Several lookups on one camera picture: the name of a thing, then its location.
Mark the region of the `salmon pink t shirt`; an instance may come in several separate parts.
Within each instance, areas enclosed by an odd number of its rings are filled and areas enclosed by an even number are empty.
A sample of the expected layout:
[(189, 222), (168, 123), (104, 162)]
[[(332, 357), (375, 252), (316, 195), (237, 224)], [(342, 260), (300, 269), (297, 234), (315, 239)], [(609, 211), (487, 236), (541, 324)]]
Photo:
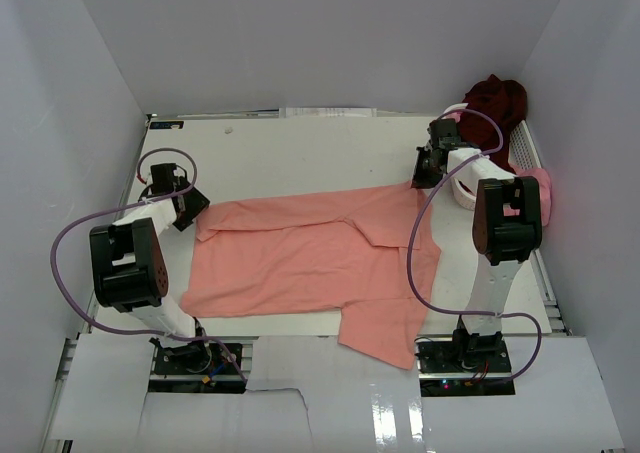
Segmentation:
[[(425, 199), (396, 184), (213, 205), (196, 223), (181, 308), (196, 318), (336, 310), (341, 345), (410, 369), (427, 308), (406, 261)], [(426, 211), (412, 271), (427, 301), (440, 254)]]

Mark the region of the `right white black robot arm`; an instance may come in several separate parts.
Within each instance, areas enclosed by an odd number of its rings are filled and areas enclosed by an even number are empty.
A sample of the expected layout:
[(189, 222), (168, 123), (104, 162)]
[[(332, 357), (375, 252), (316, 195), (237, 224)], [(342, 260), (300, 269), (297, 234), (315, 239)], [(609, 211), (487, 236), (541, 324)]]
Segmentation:
[[(513, 176), (471, 147), (426, 146), (417, 149), (412, 186), (431, 193), (414, 222), (407, 252), (407, 277), (416, 299), (428, 309), (458, 318), (451, 357), (461, 370), (472, 372), (499, 354), (502, 320), (516, 318), (504, 307), (522, 264), (542, 241), (539, 183), (532, 176)], [(449, 179), (468, 173), (476, 184), (472, 224), (478, 253), (470, 299), (463, 310), (431, 305), (414, 281), (413, 251), (421, 220), (439, 189)]]

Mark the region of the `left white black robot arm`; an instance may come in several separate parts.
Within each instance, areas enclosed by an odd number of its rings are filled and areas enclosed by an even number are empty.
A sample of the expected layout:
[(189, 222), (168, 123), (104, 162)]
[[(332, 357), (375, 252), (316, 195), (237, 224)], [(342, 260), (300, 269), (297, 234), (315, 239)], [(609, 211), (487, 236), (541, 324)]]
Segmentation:
[(169, 294), (169, 275), (159, 236), (173, 227), (182, 232), (209, 206), (197, 189), (156, 202), (143, 202), (121, 219), (89, 234), (94, 290), (99, 304), (141, 321), (159, 335), (186, 337), (179, 346), (152, 343), (161, 358), (191, 373), (212, 362), (203, 329)]

